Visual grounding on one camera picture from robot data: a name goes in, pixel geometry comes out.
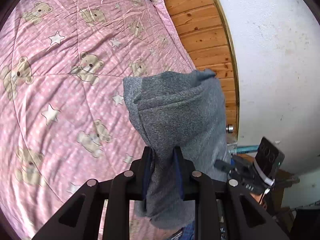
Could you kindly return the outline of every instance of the gray knit fabric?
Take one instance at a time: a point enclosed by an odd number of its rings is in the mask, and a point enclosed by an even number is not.
[[[126,77],[124,101],[130,122],[155,150],[147,197],[135,202],[136,214],[149,217],[162,229],[191,223],[194,201],[184,202],[179,197],[172,149],[180,146],[184,158],[212,179],[227,179],[213,167],[217,158],[230,162],[220,81],[211,70]]]

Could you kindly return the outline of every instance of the white star print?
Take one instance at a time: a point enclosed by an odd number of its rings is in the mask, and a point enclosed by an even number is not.
[[[116,3],[115,8],[121,10],[120,4],[118,2]]]
[[[123,105],[123,96],[119,95],[118,91],[116,92],[116,95],[112,97],[112,99],[114,100],[114,102],[117,104],[121,104]]]
[[[50,104],[48,104],[48,110],[44,111],[43,113],[41,113],[41,115],[43,115],[46,118],[46,125],[51,124],[51,122],[57,122],[57,115],[58,113],[60,113],[59,110],[55,110],[52,108],[52,106]]]
[[[70,182],[70,185],[69,185],[69,188],[67,189],[67,192],[74,194],[80,187],[81,187],[81,185],[74,185]]]
[[[51,40],[51,45],[58,43],[59,45],[61,44],[61,40],[63,40],[65,36],[60,36],[59,32],[57,31],[54,36],[50,36],[49,39]]]
[[[132,163],[132,157],[133,156],[130,156],[129,154],[125,154],[126,156],[125,156],[125,160],[124,160],[124,162],[125,163]]]
[[[119,48],[119,45],[122,44],[121,42],[117,41],[116,38],[114,37],[113,40],[109,40],[112,42],[112,47],[117,46]]]
[[[152,56],[154,56],[154,55],[156,54],[154,48],[151,48],[151,49],[149,49],[149,50],[150,50],[150,53],[151,53]]]

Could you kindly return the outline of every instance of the pink comforter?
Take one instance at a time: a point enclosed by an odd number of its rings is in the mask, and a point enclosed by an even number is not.
[[[141,157],[122,78],[195,67],[163,0],[21,0],[0,40],[0,207],[26,239]],[[130,216],[132,238],[152,239]]]

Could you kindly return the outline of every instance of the black mount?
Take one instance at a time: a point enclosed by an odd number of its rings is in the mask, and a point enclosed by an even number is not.
[[[103,240],[129,240],[129,200],[145,199],[153,150],[145,147],[142,158],[130,171],[112,180],[88,180],[37,232],[33,240],[93,240],[98,238],[104,201],[108,199]],[[287,240],[271,216],[240,184],[213,180],[195,171],[183,158],[180,147],[173,150],[177,185],[183,200],[195,200],[195,240],[220,240],[217,199],[223,204],[229,240]]]

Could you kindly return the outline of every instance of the metal knob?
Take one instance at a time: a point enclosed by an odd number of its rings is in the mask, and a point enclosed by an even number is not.
[[[89,179],[88,181],[87,181],[87,185],[89,186],[89,187],[92,187],[92,186],[94,186],[94,185],[96,185],[97,184],[97,181],[95,180],[95,179]]]
[[[229,185],[232,187],[238,186],[238,181],[236,181],[235,179],[231,179],[229,180]]]
[[[123,175],[126,176],[126,177],[132,177],[133,176],[133,171],[125,171]]]
[[[228,124],[226,126],[226,132],[227,133],[233,133],[233,125],[232,124]]]
[[[193,171],[192,176],[199,178],[201,176],[201,171]]]

